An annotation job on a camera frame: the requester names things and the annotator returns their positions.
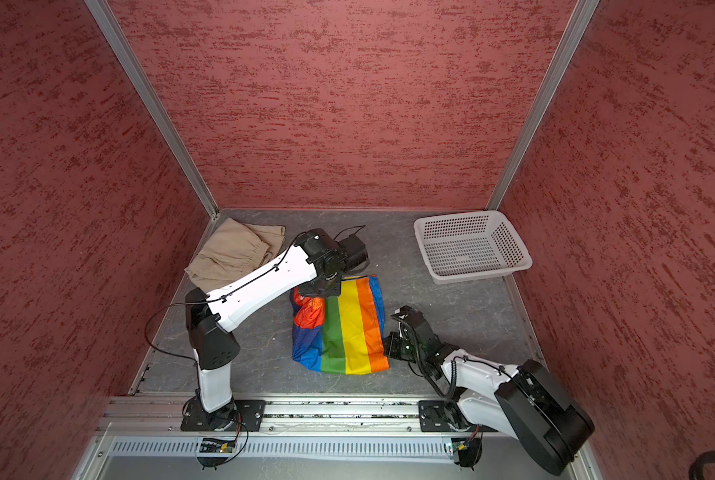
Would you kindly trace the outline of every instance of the orange stripe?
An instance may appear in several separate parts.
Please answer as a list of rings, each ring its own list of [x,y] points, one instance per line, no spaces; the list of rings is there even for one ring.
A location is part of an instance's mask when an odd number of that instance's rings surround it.
[[[381,372],[390,368],[390,363],[384,356],[379,318],[376,316],[376,305],[373,304],[371,285],[368,283],[367,278],[360,278],[356,282],[357,295],[360,298],[361,316],[363,318],[365,344],[368,348],[368,358],[371,360],[371,371]]]

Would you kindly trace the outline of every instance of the rainbow striped cloth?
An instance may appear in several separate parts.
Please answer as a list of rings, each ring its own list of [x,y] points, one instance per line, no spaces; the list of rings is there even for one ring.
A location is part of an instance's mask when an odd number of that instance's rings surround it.
[[[290,292],[294,306],[294,360],[309,370],[365,375],[390,368],[381,341],[384,302],[379,280],[364,276],[341,283],[327,299]]]

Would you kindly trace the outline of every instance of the yellow stripe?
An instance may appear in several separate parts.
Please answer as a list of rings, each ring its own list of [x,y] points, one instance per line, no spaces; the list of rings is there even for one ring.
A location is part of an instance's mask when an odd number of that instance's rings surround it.
[[[371,358],[368,356],[368,347],[365,343],[360,297],[357,294],[357,282],[354,280],[341,283],[339,315],[346,357],[346,374],[371,373]]]

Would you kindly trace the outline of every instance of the red wall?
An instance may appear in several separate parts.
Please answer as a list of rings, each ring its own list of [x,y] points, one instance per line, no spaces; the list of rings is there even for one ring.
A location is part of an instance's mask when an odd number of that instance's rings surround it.
[[[82,0],[0,2],[0,478],[66,478],[207,216]]]
[[[575,0],[110,0],[220,206],[482,208]]]
[[[686,478],[715,448],[715,2],[603,0],[516,179],[518,284],[606,480]]]

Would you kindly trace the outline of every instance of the gray marble surface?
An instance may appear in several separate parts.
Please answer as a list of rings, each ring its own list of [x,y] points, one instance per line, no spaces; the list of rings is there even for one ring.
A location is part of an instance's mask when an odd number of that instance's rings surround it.
[[[389,314],[402,305],[421,310],[444,342],[461,346],[473,355],[505,363],[522,363],[529,350],[518,317],[509,302],[503,279],[475,280],[435,285],[424,265],[413,221],[421,212],[352,210],[225,210],[247,224],[285,225],[286,239],[311,228],[331,235],[352,225],[367,226],[359,233],[371,257],[366,274],[381,283],[387,322],[397,330]],[[190,355],[184,328],[183,307],[161,327],[158,346]],[[367,376],[344,376],[305,369],[291,359],[293,310],[287,293],[266,304],[234,331],[242,351],[232,362],[232,389],[243,393],[344,393],[433,395],[424,379],[414,376],[404,362],[390,360],[390,369]],[[139,391],[193,392],[197,388],[194,367],[187,360],[156,352],[144,373]]]

